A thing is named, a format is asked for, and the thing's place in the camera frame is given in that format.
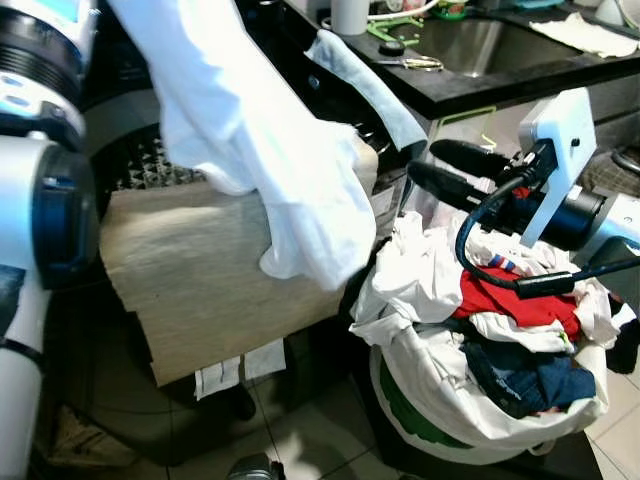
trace kitchen sink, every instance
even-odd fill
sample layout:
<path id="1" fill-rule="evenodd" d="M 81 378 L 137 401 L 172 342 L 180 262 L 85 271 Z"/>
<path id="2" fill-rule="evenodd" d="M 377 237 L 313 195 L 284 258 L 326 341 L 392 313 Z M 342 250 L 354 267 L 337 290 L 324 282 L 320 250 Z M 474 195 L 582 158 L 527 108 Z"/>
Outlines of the kitchen sink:
<path id="1" fill-rule="evenodd" d="M 513 72 L 579 55 L 580 52 L 533 30 L 500 20 L 426 20 L 423 27 L 402 24 L 395 38 L 416 38 L 411 49 L 438 58 L 444 68 L 471 77 Z"/>

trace scissors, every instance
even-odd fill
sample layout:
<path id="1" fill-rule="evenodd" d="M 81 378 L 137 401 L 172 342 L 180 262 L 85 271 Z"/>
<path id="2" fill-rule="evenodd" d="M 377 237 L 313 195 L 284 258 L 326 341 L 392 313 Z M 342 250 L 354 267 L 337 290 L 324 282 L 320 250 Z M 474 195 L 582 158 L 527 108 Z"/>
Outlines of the scissors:
<path id="1" fill-rule="evenodd" d="M 377 65 L 398 66 L 409 70 L 422 70 L 423 72 L 440 72 L 444 65 L 437 58 L 433 57 L 410 57 L 397 60 L 377 60 L 373 62 Z"/>

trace blue clothing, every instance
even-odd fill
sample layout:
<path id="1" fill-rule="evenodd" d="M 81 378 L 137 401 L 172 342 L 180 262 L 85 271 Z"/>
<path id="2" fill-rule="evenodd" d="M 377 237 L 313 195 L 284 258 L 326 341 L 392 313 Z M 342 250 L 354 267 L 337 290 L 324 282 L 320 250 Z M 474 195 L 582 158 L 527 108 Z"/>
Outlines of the blue clothing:
<path id="1" fill-rule="evenodd" d="M 517 343 L 492 341 L 465 342 L 462 350 L 487 396 L 514 418 L 596 394 L 593 374 L 572 368 L 564 354 L 531 353 Z"/>

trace green fabric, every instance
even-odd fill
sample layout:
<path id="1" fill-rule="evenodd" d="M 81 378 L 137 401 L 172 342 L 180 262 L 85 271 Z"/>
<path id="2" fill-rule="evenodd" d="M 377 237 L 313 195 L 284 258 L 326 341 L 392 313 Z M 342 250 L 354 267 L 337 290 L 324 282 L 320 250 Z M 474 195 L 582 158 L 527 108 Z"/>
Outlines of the green fabric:
<path id="1" fill-rule="evenodd" d="M 398 419 L 407 433 L 417 435 L 427 442 L 439 443 L 451 448 L 473 448 L 447 435 L 424 418 L 402 394 L 384 359 L 381 359 L 380 362 L 380 387 L 385 398 L 389 401 L 393 416 Z"/>

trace black countertop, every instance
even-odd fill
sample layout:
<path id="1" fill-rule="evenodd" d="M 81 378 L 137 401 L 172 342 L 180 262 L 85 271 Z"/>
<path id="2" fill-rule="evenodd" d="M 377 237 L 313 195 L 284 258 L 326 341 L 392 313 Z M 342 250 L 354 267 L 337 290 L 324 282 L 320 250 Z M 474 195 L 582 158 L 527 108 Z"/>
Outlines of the black countertop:
<path id="1" fill-rule="evenodd" d="M 536 11 L 499 12 L 487 17 L 528 26 L 529 21 L 561 20 L 573 11 L 571 6 Z M 593 21 L 592 12 L 582 11 Z M 289 38 L 307 49 L 319 28 L 291 5 L 284 4 L 281 27 Z M 488 105 L 508 106 L 552 95 L 567 88 L 587 86 L 640 72 L 640 52 L 624 58 L 602 59 L 577 52 L 575 56 L 517 71 L 493 73 L 472 78 L 445 70 L 421 72 L 397 67 L 380 67 L 372 60 L 384 58 L 378 48 L 380 40 L 369 33 L 342 36 L 365 62 L 389 85 L 394 93 L 426 118 L 435 119 Z M 407 54 L 415 53 L 407 49 Z"/>

